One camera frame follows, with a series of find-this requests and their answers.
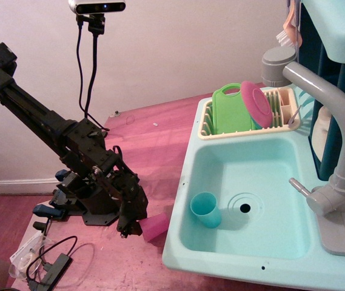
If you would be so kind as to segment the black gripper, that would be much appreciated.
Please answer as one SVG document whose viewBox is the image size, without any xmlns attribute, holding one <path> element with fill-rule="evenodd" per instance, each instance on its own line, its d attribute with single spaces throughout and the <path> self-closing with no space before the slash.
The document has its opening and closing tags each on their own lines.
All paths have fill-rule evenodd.
<svg viewBox="0 0 345 291">
<path fill-rule="evenodd" d="M 123 238 L 142 235 L 139 221 L 147 218 L 148 199 L 137 174 L 114 171 L 111 185 L 114 188 L 111 196 L 120 203 L 117 231 Z"/>
</svg>

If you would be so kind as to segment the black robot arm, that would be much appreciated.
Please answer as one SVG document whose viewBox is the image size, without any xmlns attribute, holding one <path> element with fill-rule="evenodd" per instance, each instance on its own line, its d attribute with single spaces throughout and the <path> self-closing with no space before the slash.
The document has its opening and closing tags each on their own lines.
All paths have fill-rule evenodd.
<svg viewBox="0 0 345 291">
<path fill-rule="evenodd" d="M 74 121 L 48 109 L 13 79 L 16 55 L 0 43 L 0 103 L 49 146 L 68 168 L 50 205 L 80 215 L 89 226 L 109 226 L 123 237 L 141 235 L 148 200 L 121 149 L 107 149 L 101 130 L 89 119 Z"/>
</svg>

